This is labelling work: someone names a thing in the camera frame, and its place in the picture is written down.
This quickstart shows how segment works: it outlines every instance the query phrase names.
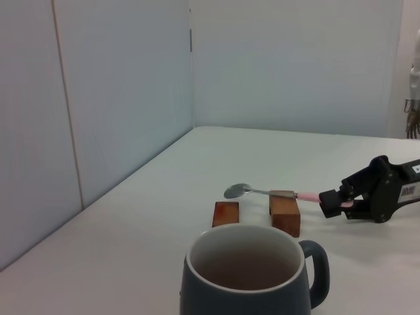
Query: mug handle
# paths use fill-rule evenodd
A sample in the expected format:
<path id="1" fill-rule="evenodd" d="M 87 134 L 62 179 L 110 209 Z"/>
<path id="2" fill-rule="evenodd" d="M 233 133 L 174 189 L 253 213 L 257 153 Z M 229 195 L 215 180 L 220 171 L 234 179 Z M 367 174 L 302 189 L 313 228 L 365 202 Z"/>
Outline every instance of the mug handle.
<path id="1" fill-rule="evenodd" d="M 314 241 L 300 241 L 304 257 L 314 260 L 314 284 L 310 288 L 310 307 L 316 308 L 327 297 L 329 291 L 329 264 L 326 251 Z"/>

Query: label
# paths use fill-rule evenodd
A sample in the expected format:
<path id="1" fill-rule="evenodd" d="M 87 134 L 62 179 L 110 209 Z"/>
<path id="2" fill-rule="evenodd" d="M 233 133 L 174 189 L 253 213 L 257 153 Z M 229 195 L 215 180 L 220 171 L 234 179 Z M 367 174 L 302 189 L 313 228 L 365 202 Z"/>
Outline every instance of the label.
<path id="1" fill-rule="evenodd" d="M 401 187 L 398 203 L 416 200 L 419 198 L 420 198 L 420 182 L 414 182 L 412 184 L 403 185 L 403 187 Z"/>
<path id="2" fill-rule="evenodd" d="M 416 174 L 419 174 L 420 173 L 420 165 L 413 166 L 413 171 L 415 171 Z"/>

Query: pink handle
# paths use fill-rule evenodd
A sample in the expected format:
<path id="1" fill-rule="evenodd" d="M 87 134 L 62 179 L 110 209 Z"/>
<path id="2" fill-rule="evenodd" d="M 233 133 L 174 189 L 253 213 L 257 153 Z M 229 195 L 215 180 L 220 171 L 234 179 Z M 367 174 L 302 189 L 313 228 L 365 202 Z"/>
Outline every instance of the pink handle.
<path id="1" fill-rule="evenodd" d="M 311 194 L 310 192 L 299 192 L 297 197 L 299 200 L 321 203 L 320 196 L 317 194 Z"/>
<path id="2" fill-rule="evenodd" d="M 302 192 L 297 194 L 297 198 L 299 200 L 305 200 L 310 202 L 321 203 L 320 196 L 318 194 L 312 194 L 310 192 Z M 353 206 L 353 201 L 343 202 L 341 207 L 343 208 L 350 208 Z"/>

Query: red-stained wooden block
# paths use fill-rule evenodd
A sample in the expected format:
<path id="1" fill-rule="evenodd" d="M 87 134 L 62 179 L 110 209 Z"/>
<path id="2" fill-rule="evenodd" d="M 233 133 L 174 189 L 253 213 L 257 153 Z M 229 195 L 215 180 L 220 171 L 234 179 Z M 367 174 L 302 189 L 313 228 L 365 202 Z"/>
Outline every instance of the red-stained wooden block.
<path id="1" fill-rule="evenodd" d="M 216 202 L 212 227 L 230 223 L 239 223 L 239 202 Z"/>

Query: robotic arm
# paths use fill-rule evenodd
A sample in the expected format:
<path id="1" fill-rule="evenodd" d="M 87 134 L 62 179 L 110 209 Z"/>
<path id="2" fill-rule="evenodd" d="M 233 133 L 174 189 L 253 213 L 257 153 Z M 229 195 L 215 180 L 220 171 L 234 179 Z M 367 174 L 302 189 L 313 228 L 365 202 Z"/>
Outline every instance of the robotic arm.
<path id="1" fill-rule="evenodd" d="M 413 139 L 417 138 L 417 133 L 420 134 L 420 30 L 417 32 L 413 67 L 409 77 L 409 93 L 410 99 L 406 99 L 404 111 L 408 113 L 407 138 Z"/>
<path id="2" fill-rule="evenodd" d="M 399 208 L 420 201 L 420 159 L 401 165 L 379 156 L 369 166 L 343 179 L 338 191 L 320 194 L 320 206 L 326 218 L 344 212 L 347 219 L 388 221 Z M 342 207 L 353 201 L 352 207 Z"/>

